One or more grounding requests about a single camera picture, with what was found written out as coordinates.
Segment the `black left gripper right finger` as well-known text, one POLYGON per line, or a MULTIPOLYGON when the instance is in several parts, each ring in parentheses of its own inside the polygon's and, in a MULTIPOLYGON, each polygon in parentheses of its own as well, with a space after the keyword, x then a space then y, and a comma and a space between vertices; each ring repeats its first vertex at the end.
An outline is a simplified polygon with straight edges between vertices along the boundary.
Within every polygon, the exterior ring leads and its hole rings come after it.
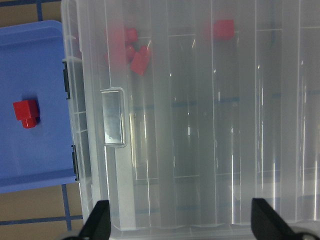
POLYGON ((264 198, 251 201, 251 231, 256 240, 302 240, 264 198))

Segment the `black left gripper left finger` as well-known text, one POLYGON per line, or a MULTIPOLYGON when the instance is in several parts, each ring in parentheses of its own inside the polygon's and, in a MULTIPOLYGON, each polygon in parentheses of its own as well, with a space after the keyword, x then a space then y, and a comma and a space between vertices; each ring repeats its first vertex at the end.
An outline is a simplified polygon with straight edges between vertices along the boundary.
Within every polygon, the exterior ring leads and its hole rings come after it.
POLYGON ((99 200, 78 234, 80 240, 108 240, 111 235, 110 203, 99 200))

